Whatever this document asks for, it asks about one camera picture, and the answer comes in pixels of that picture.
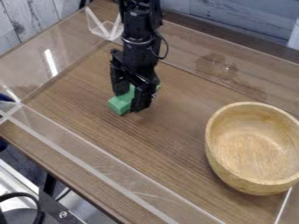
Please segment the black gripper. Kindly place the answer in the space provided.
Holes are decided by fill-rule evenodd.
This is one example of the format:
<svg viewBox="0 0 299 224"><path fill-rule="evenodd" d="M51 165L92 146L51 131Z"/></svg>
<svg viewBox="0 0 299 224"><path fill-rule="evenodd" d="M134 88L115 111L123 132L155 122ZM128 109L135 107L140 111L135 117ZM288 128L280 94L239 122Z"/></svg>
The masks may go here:
<svg viewBox="0 0 299 224"><path fill-rule="evenodd" d="M160 84L155 67L159 61L162 40L122 38L123 49L111 50L111 84L116 96L135 85L131 111L140 112L151 106L156 86Z"/></svg>

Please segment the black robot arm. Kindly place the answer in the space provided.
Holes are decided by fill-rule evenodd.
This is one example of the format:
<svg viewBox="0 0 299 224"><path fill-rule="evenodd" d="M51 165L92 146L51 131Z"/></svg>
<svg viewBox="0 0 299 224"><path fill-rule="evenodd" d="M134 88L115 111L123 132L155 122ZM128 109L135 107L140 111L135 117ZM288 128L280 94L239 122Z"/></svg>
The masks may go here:
<svg viewBox="0 0 299 224"><path fill-rule="evenodd" d="M119 0L123 49L111 50L111 108L120 114L140 112L151 106L160 79L155 72L164 37L160 0Z"/></svg>

